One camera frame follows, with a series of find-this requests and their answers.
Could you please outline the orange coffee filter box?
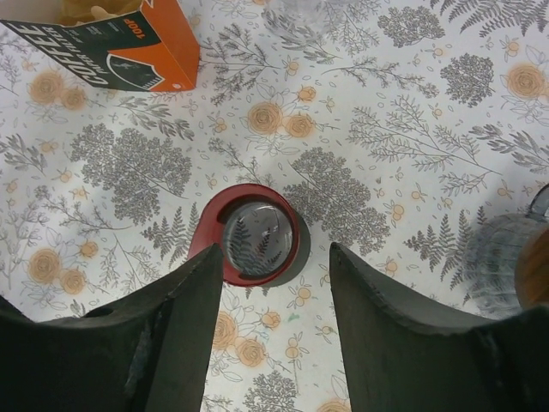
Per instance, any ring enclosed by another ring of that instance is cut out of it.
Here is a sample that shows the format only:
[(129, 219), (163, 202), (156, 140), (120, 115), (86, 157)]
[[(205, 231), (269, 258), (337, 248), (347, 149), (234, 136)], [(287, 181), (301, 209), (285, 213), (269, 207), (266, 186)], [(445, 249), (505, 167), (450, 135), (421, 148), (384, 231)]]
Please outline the orange coffee filter box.
[(200, 46), (177, 1), (3, 1), (1, 23), (97, 88), (196, 86)]

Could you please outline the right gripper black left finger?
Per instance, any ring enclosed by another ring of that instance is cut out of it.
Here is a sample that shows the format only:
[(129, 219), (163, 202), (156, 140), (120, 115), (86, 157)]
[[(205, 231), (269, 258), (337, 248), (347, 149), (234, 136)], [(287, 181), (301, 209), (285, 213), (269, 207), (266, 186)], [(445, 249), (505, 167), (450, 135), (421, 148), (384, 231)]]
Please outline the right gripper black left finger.
[(211, 245), (80, 318), (34, 322), (1, 303), (4, 411), (197, 411), (222, 289)]

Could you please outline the clear glass server pitcher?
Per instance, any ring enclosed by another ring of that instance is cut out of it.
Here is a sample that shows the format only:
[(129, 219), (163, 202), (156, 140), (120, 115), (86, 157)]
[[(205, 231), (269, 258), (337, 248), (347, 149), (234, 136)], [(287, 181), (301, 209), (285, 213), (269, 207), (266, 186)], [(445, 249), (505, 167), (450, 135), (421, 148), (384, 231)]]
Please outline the clear glass server pitcher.
[(462, 258), (466, 296), (489, 319), (508, 318), (522, 308), (515, 286), (519, 255), (529, 240), (548, 228), (548, 187), (525, 213), (498, 215), (474, 232)]

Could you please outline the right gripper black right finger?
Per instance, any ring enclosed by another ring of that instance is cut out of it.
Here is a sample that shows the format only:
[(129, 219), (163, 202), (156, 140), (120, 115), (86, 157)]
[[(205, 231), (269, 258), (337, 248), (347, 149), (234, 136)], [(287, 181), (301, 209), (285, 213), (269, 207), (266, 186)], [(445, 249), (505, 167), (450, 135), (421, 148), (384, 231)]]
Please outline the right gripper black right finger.
[(329, 275), (353, 410), (547, 410), (547, 306), (502, 320), (475, 316), (338, 243)]

